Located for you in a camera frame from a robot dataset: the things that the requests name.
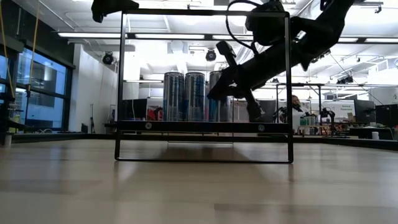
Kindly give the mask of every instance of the silver can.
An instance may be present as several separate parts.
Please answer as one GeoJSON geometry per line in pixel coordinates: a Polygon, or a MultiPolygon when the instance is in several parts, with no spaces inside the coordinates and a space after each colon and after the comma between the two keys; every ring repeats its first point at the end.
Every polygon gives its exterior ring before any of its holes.
{"type": "MultiPolygon", "coordinates": [[[[221,77],[221,71],[210,73],[210,89],[212,89],[221,77]]],[[[231,100],[232,97],[226,96],[224,99],[209,101],[209,121],[210,122],[231,122],[231,100]]]]}
{"type": "Polygon", "coordinates": [[[200,72],[188,72],[185,75],[185,120],[205,120],[205,75],[200,72]]]}
{"type": "Polygon", "coordinates": [[[183,121],[184,74],[167,72],[164,74],[163,120],[183,121]]]}

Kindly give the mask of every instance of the security camera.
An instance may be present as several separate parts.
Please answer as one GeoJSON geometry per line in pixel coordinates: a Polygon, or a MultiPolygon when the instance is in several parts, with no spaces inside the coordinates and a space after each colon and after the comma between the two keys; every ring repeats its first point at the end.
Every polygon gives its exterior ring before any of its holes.
{"type": "Polygon", "coordinates": [[[114,60],[114,57],[113,57],[112,52],[106,52],[104,58],[102,58],[102,62],[105,65],[112,65],[113,60],[114,60]]]}
{"type": "Polygon", "coordinates": [[[216,52],[214,51],[214,49],[209,49],[206,54],[206,60],[208,62],[212,62],[212,61],[216,60],[216,58],[217,58],[217,55],[216,55],[216,52]]]}

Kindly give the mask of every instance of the rope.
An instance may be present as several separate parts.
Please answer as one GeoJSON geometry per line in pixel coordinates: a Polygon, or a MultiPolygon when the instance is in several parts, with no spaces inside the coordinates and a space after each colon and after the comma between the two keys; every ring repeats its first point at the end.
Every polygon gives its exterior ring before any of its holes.
{"type": "Polygon", "coordinates": [[[30,60],[29,84],[28,84],[28,89],[27,89],[28,92],[30,92],[30,84],[32,82],[33,63],[34,63],[34,56],[35,56],[35,49],[36,49],[37,27],[39,26],[39,12],[40,12],[40,1],[37,0],[36,26],[35,26],[35,35],[34,35],[34,38],[33,38],[32,59],[30,60]]]}
{"type": "MultiPolygon", "coordinates": [[[[6,59],[7,59],[8,56],[7,56],[6,35],[5,35],[5,33],[4,33],[4,23],[3,23],[3,18],[2,18],[2,7],[1,7],[1,3],[0,3],[0,23],[1,23],[1,34],[2,34],[2,44],[3,44],[3,47],[4,47],[4,55],[6,56],[6,59]]],[[[9,66],[8,66],[8,63],[7,63],[7,62],[6,62],[6,67],[7,67],[8,81],[9,81],[9,83],[10,83],[11,95],[12,95],[12,98],[15,99],[14,87],[13,87],[13,85],[12,85],[10,69],[9,69],[9,66]]]]}

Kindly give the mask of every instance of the wooden floor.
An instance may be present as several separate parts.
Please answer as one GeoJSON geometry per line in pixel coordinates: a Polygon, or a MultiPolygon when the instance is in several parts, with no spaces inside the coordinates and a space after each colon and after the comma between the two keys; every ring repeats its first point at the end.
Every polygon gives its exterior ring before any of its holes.
{"type": "MultiPolygon", "coordinates": [[[[293,165],[115,162],[114,141],[0,151],[2,224],[398,223],[398,154],[296,144],[293,165]]],[[[123,142],[135,158],[285,159],[284,144],[123,142]]]]}

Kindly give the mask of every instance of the blue can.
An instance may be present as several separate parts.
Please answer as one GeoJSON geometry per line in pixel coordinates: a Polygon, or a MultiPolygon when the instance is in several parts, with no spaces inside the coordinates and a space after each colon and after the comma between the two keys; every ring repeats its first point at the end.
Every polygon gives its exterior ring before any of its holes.
{"type": "Polygon", "coordinates": [[[183,121],[184,74],[167,72],[164,74],[163,120],[183,121]]]}
{"type": "MultiPolygon", "coordinates": [[[[212,89],[221,77],[221,71],[214,71],[210,73],[210,89],[212,89]]],[[[232,97],[226,96],[222,100],[210,100],[209,101],[209,121],[210,122],[231,122],[232,111],[231,111],[231,100],[232,97]]]]}
{"type": "Polygon", "coordinates": [[[185,75],[185,121],[205,120],[205,74],[188,72],[185,75]]]}

